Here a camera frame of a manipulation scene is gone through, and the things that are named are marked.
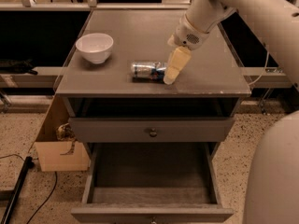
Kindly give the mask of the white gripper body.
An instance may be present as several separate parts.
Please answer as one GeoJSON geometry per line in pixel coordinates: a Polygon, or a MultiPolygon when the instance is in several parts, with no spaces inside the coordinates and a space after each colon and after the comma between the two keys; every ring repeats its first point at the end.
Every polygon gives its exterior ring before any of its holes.
{"type": "Polygon", "coordinates": [[[195,50],[203,45],[208,36],[209,33],[195,29],[188,21],[187,16],[183,15],[178,22],[175,32],[172,34],[172,39],[176,46],[195,50]]]}

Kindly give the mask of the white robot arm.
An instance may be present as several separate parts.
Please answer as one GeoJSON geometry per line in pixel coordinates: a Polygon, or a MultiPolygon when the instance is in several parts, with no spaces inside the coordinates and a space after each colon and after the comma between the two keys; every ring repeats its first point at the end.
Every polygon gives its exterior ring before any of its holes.
{"type": "MultiPolygon", "coordinates": [[[[299,83],[298,7],[285,0],[192,0],[169,43],[164,83],[179,72],[220,21],[237,11],[292,85],[299,83]]],[[[299,112],[276,122],[256,147],[243,224],[299,224],[299,112]]]]}

